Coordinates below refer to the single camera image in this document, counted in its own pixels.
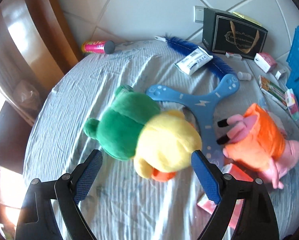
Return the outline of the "orange dress pig plush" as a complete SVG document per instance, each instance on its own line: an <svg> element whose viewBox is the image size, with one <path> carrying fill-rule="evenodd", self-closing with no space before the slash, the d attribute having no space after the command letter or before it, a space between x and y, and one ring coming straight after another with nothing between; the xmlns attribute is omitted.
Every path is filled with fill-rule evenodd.
<svg viewBox="0 0 299 240"><path fill-rule="evenodd" d="M219 120L217 126L231 126L217 139L226 158L256 172L274 189L284 188L281 178L299 162L299 141L286 139L269 112L253 103L243 115Z"/></svg>

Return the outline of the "yellow green duck plush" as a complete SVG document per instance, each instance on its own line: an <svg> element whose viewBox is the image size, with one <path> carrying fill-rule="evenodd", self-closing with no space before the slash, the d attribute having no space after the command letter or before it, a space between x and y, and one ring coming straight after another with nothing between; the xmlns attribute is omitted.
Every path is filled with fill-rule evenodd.
<svg viewBox="0 0 299 240"><path fill-rule="evenodd" d="M109 156L132 160L139 176L159 182L188 168L192 153L203 146L181 111L162 111L153 99L128 85L116 89L101 120L90 118L83 129Z"/></svg>

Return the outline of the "blue three-arm boomerang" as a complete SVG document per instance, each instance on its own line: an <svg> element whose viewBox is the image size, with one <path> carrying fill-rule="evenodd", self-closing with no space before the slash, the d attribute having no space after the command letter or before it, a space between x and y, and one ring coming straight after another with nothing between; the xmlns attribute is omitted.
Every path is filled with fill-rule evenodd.
<svg viewBox="0 0 299 240"><path fill-rule="evenodd" d="M175 102L187 107L194 115L203 142L203 154L209 162L219 168L224 165L224 155L216 143L213 129L213 114L218 103L239 89L239 80L233 74L226 74L215 90L205 95L191 95L178 92L167 86L150 86L145 94L155 101Z"/></svg>

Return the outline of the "green orange medicine box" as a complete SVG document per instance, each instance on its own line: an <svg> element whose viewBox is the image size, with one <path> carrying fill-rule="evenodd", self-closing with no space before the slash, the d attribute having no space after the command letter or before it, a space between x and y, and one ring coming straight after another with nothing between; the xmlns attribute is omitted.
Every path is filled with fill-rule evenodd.
<svg viewBox="0 0 299 240"><path fill-rule="evenodd" d="M280 87L262 75L258 77L258 85L264 95L276 102L282 109L287 109L284 91Z"/></svg>

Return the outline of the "blue bottle brush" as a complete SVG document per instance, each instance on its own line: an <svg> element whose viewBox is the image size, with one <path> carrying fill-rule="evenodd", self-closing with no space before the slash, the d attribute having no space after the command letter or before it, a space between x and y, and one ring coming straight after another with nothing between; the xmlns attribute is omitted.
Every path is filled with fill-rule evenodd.
<svg viewBox="0 0 299 240"><path fill-rule="evenodd" d="M178 53L188 56L199 46L190 41L183 40L182 38L175 36L154 36L158 41L167 42L167 45L177 51ZM237 77L236 72L220 57L212 54L211 52L206 52L208 55L212 56L213 59L207 63L207 68L212 72L219 80L221 80L226 74L232 74Z"/></svg>

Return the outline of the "colourful small box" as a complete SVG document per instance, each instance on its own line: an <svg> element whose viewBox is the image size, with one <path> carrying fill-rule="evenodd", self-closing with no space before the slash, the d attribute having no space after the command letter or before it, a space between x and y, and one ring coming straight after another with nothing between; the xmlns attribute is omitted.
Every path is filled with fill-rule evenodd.
<svg viewBox="0 0 299 240"><path fill-rule="evenodd" d="M292 88L289 88L284 93L284 98L287 104L288 111L294 121L299 120L299 107L297 99Z"/></svg>

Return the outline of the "white pill bottle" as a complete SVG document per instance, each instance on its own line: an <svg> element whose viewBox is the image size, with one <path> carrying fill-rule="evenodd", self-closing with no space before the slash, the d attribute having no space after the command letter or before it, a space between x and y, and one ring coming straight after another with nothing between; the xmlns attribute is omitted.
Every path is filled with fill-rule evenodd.
<svg viewBox="0 0 299 240"><path fill-rule="evenodd" d="M246 73L246 72L238 72L237 73L237 77L241 81L251 81L252 80L251 74L250 73Z"/></svg>

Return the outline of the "small pink tissue pack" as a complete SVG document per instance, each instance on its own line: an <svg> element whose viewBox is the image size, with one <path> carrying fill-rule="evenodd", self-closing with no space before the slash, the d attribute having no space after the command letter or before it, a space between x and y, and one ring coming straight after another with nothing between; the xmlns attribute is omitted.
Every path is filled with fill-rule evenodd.
<svg viewBox="0 0 299 240"><path fill-rule="evenodd" d="M265 73L272 71L277 66L275 59L270 54L265 52L257 53L254 57L254 62Z"/></svg>

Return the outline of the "small white red box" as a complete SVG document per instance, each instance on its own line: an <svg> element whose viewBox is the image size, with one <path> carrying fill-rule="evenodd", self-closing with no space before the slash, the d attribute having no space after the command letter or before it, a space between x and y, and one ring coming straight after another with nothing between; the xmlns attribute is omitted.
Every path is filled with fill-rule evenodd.
<svg viewBox="0 0 299 240"><path fill-rule="evenodd" d="M232 59L232 60L236 60L236 61L241 61L243 58L240 54L236 54L236 53L230 53L230 52L226 52L225 56L228 59Z"/></svg>

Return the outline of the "white wet wipes pack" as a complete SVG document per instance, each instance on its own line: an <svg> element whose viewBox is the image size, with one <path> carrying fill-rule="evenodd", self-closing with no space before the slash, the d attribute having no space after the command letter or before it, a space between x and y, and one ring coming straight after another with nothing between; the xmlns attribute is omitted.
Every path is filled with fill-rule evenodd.
<svg viewBox="0 0 299 240"><path fill-rule="evenodd" d="M184 59L175 63L174 66L184 74L191 76L199 68L209 63L212 59L212 55L208 54L203 48L198 47Z"/></svg>

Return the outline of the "pink can grey cap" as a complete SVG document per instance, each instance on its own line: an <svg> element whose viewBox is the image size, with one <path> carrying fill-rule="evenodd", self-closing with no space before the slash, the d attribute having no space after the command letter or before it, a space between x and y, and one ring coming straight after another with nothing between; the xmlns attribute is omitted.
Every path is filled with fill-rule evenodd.
<svg viewBox="0 0 299 240"><path fill-rule="evenodd" d="M113 41L87 41L81 46L84 53L112 54L115 51Z"/></svg>

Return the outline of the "black gift box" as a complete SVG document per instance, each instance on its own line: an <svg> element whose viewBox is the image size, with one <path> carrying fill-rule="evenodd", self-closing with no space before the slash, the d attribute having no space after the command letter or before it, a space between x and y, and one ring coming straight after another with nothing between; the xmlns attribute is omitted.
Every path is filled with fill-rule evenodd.
<svg viewBox="0 0 299 240"><path fill-rule="evenodd" d="M213 53L254 59L262 52L267 34L267 29L233 13L204 8L202 43Z"/></svg>

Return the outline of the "white wall switch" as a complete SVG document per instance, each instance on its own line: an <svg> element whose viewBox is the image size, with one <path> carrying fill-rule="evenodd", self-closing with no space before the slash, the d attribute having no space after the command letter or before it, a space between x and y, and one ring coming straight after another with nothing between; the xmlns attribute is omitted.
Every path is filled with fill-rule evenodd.
<svg viewBox="0 0 299 240"><path fill-rule="evenodd" d="M194 22L203 23L205 7L195 5L194 6Z"/></svg>

